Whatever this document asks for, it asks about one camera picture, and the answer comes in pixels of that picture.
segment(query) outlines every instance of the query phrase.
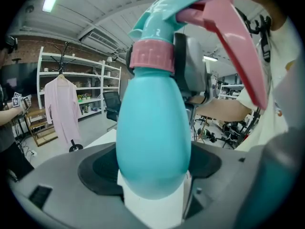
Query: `white shirt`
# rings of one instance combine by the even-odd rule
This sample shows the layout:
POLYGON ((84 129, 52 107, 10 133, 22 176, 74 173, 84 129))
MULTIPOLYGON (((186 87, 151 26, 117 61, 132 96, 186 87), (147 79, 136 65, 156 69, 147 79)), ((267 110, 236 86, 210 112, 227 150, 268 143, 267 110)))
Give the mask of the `white shirt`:
MULTIPOLYGON (((274 136, 288 130, 284 117, 276 107, 273 90, 286 75, 287 64, 298 57, 302 48, 302 43, 294 25, 289 19, 286 20, 280 29, 270 31, 269 40, 271 45, 271 60, 269 67, 272 80, 268 96, 268 106, 264 114, 261 115, 253 132, 236 148, 236 150, 249 151, 251 147, 264 145, 274 136)), ((241 91, 237 100, 250 109, 257 109, 257 107, 252 103, 245 88, 241 91)))

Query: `white shelf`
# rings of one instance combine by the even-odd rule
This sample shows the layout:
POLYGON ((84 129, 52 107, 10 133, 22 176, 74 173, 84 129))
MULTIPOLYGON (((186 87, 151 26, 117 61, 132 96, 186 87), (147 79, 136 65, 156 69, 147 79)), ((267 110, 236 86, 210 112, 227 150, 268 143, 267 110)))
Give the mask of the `white shelf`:
POLYGON ((101 87, 96 86, 96 87, 77 87, 76 90, 89 90, 89 89, 101 89, 101 87))
POLYGON ((242 90, 244 88, 244 85, 243 84, 223 85, 223 87, 230 88, 233 90, 242 90))
POLYGON ((77 87, 76 90, 89 90, 89 89, 101 89, 99 86, 98 87, 77 87))
POLYGON ((107 75, 104 75, 104 78, 105 78, 105 79, 115 79, 115 80, 119 80, 119 78, 117 78, 117 77, 112 77, 112 76, 107 76, 107 75))
MULTIPOLYGON (((42 77, 46 77, 46 76, 56 76, 58 75, 59 72, 40 72, 39 75, 41 75, 42 77)), ((87 73, 77 73, 77 72, 64 72, 63 75, 67 75, 67 76, 85 76, 85 77, 101 77, 100 75, 96 75, 96 74, 87 74, 87 73)))
MULTIPOLYGON (((58 61, 61 59, 61 55, 58 53, 42 52, 41 60, 54 62, 54 60, 51 58, 51 56, 58 61)), ((63 58, 63 62, 68 62, 70 60, 74 60, 71 62, 73 64, 87 65, 87 66, 91 66, 91 67, 97 66, 99 68, 102 68, 102 66, 103 66, 103 64, 101 62, 96 62, 96 61, 83 59, 83 58, 79 58, 79 57, 65 55, 63 58)), ((118 70, 118 71, 120 70, 120 69, 112 67, 110 65, 105 65, 105 68, 107 68, 109 70, 118 70)))
POLYGON ((100 98, 91 98, 91 99, 83 100, 82 102, 78 102, 78 104, 79 105, 88 104, 88 103, 93 103, 93 102, 97 102, 97 101, 100 101, 100 100, 101 100, 100 98))
POLYGON ((82 115, 79 117, 79 119, 84 118, 84 117, 86 117, 86 116, 90 116, 90 115, 96 114, 96 113, 100 113, 100 112, 102 112, 101 109, 99 109, 98 111, 90 111, 90 112, 88 112, 88 113, 82 114, 82 115))
POLYGON ((237 96, 224 95, 224 94, 219 94, 218 96, 220 96, 220 97, 229 97, 229 98, 237 98, 237 96))
POLYGON ((105 86, 103 89, 119 89, 119 87, 105 86))

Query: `air conditioner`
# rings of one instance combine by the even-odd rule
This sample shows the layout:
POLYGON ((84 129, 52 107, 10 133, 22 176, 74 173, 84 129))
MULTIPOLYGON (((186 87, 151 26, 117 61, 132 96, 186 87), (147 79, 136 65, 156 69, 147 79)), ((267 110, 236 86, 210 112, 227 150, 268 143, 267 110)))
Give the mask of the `air conditioner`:
POLYGON ((105 53, 115 52, 119 48, 116 41, 98 30, 92 30, 89 32, 82 38, 81 42, 105 53))

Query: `pink bottle cap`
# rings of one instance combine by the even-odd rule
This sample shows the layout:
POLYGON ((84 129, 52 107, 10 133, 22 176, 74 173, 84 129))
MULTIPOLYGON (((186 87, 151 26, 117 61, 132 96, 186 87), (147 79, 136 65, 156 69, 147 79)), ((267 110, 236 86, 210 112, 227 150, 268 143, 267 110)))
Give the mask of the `pink bottle cap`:
POLYGON ((133 45, 130 68, 148 67, 175 72, 173 45, 161 40, 141 40, 133 45))

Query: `pink robe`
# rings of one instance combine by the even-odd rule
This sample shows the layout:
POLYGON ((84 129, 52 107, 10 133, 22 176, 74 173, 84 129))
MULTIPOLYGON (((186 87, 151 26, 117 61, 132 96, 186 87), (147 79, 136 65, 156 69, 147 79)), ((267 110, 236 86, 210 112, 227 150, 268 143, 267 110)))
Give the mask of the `pink robe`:
POLYGON ((72 146, 71 140, 79 143, 80 132, 78 118, 81 110, 78 105, 76 86, 67 79, 56 78, 46 84, 44 101, 47 121, 54 124, 54 129, 65 147, 72 146))

